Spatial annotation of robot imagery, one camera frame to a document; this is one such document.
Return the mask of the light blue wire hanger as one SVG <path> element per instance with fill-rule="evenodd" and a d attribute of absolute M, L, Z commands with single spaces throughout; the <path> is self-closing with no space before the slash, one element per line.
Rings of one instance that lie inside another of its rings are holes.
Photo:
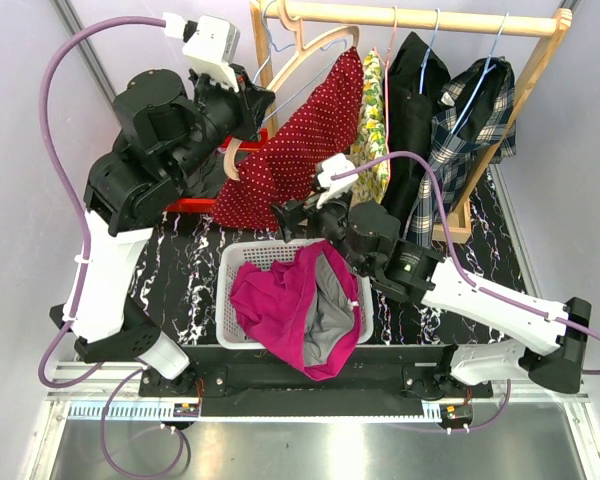
<path fill-rule="evenodd" d="M 304 20 L 308 18 L 306 14 L 293 12 L 288 1 L 261 1 L 258 7 L 259 17 L 253 26 L 254 32 L 259 28 L 266 40 L 264 48 L 267 54 L 265 60 L 259 66 L 259 78 L 266 82 L 266 89 L 278 94 L 283 84 L 291 75 L 313 54 L 318 51 L 329 49 L 334 43 L 347 44 L 347 39 L 351 39 L 354 47 L 358 46 L 360 31 L 354 25 L 341 25 L 333 28 L 310 41 L 305 40 Z M 273 74 L 272 51 L 284 51 L 285 47 L 275 47 L 275 41 L 268 25 L 268 18 L 277 18 L 285 30 L 293 34 L 293 43 L 286 48 L 293 49 L 293 55 L 287 63 L 276 73 Z"/>

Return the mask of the red polka dot skirt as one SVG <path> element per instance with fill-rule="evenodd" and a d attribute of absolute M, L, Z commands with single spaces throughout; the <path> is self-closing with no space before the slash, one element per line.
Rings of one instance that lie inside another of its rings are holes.
<path fill-rule="evenodd" d="M 276 135 L 237 165 L 239 179 L 225 182 L 213 222 L 233 229 L 277 229 L 271 206 L 306 199 L 316 165 L 354 143 L 362 94 L 362 63 L 352 47 Z"/>

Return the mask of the wooden hanger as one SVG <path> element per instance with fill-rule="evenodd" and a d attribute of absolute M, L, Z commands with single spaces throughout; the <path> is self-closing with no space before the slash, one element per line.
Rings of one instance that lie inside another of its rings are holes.
<path fill-rule="evenodd" d="M 326 48 L 333 42 L 345 39 L 346 37 L 351 37 L 354 47 L 358 46 L 360 31 L 359 27 L 353 25 L 344 25 L 334 28 L 316 37 L 309 43 L 306 43 L 304 40 L 302 16 L 300 14 L 290 13 L 287 1 L 276 1 L 276 8 L 278 18 L 284 28 L 294 34 L 295 52 L 291 59 L 266 86 L 267 89 L 274 91 L 275 93 L 278 92 L 291 74 L 316 51 Z M 236 166 L 235 156 L 241 144 L 242 141 L 232 139 L 226 148 L 224 156 L 224 172 L 230 180 L 234 181 L 239 181 L 239 171 Z"/>

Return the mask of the lemon print skirt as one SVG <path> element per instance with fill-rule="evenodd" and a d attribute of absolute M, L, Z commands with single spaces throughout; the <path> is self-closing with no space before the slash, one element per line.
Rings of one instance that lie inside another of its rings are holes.
<path fill-rule="evenodd" d="M 360 166 L 389 153 L 385 107 L 385 64 L 376 50 L 371 50 L 362 62 L 363 94 L 359 111 L 357 137 L 350 159 Z M 389 160 L 359 173 L 352 188 L 352 204 L 374 200 L 380 204 L 391 178 Z"/>

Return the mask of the magenta skirt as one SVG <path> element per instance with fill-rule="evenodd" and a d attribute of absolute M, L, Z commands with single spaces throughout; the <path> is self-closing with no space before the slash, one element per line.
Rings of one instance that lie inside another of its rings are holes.
<path fill-rule="evenodd" d="M 358 280 L 327 241 L 237 272 L 229 301 L 246 336 L 314 381 L 339 375 L 362 332 Z"/>

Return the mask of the pink wire hanger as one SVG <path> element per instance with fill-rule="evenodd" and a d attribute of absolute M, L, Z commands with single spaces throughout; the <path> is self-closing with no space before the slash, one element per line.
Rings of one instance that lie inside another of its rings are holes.
<path fill-rule="evenodd" d="M 396 31 L 398 27 L 398 7 L 396 5 L 392 6 L 393 10 L 393 24 L 391 37 L 389 40 L 389 44 L 387 46 L 385 55 L 382 56 L 377 49 L 375 52 L 378 56 L 381 66 L 383 67 L 383 96 L 384 96 L 384 120 L 385 120 L 385 131 L 386 134 L 389 134 L 389 83 L 388 83 L 388 72 L 391 62 L 391 54 L 392 49 L 395 42 Z"/>

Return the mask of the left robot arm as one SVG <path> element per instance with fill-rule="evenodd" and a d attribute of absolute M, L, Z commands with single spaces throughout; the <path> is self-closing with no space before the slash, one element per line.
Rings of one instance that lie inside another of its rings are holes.
<path fill-rule="evenodd" d="M 69 299 L 51 308 L 60 329 L 72 332 L 87 364 L 139 360 L 176 396 L 195 386 L 196 372 L 182 348 L 129 296 L 138 258 L 165 210 L 198 181 L 201 167 L 229 137 L 257 138 L 273 91 L 231 65 L 238 88 L 191 73 L 194 95 L 166 69 L 135 76 L 113 102 L 121 126 L 112 150 L 91 167 L 84 219 L 91 235 L 85 267 Z"/>

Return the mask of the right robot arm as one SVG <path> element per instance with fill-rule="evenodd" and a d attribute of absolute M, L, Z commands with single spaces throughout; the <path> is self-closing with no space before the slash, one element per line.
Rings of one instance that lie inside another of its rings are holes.
<path fill-rule="evenodd" d="M 373 201 L 349 207 L 337 199 L 317 207 L 291 200 L 272 211 L 284 240 L 301 231 L 327 240 L 386 297 L 453 312 L 506 335 L 492 344 L 445 347 L 433 374 L 443 395 L 517 379 L 562 394 L 579 392 L 589 302 L 544 300 L 469 274 L 452 257 L 400 239 L 400 221 Z"/>

